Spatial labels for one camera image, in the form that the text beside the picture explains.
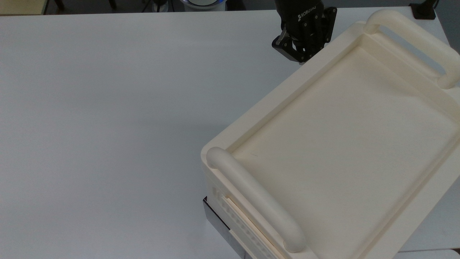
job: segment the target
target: tray handle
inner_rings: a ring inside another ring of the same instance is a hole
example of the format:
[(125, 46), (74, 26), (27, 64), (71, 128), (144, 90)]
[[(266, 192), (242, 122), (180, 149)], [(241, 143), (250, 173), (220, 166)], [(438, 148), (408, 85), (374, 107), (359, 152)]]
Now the tray handle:
[(373, 13), (364, 25), (364, 33), (374, 34), (380, 25), (407, 40), (444, 68), (446, 73), (436, 80), (440, 88), (449, 89), (460, 80), (460, 56), (444, 42), (395, 10), (383, 9)]
[(218, 169), (271, 224), (284, 240), (288, 252), (297, 253), (305, 248), (305, 236), (299, 224), (229, 152), (212, 147), (206, 153), (206, 160), (209, 167)]

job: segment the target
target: black stand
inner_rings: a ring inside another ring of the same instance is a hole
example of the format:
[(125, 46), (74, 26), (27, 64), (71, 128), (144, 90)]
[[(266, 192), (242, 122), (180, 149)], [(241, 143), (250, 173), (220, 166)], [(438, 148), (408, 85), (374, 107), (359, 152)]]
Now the black stand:
[(421, 4), (410, 4), (414, 18), (417, 20), (434, 20), (436, 17), (433, 8), (435, 2), (436, 0), (426, 0)]

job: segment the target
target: plastic tray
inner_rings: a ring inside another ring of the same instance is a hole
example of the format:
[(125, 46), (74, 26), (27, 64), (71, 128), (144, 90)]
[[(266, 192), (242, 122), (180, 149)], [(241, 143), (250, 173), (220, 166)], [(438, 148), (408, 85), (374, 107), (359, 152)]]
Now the plastic tray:
[(208, 202), (255, 258), (392, 258), (460, 175), (460, 106), (442, 90), (459, 79), (453, 49), (380, 10), (203, 148)]

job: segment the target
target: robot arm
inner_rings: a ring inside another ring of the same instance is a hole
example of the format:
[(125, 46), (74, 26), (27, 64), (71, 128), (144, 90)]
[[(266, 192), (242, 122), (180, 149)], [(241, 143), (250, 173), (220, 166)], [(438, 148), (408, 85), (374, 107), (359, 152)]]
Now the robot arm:
[(281, 35), (272, 47), (292, 61), (308, 61), (331, 41), (337, 8), (324, 9), (321, 0), (275, 0)]

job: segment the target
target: table surface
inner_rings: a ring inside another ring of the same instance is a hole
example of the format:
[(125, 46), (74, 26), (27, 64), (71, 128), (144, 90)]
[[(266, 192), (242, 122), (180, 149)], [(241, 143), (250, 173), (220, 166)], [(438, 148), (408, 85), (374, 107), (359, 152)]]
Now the table surface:
[[(376, 10), (339, 9), (333, 38)], [(279, 23), (0, 17), (0, 257), (236, 259), (204, 215), (200, 150), (299, 68), (271, 48)], [(460, 247), (459, 197), (457, 180), (402, 251)]]

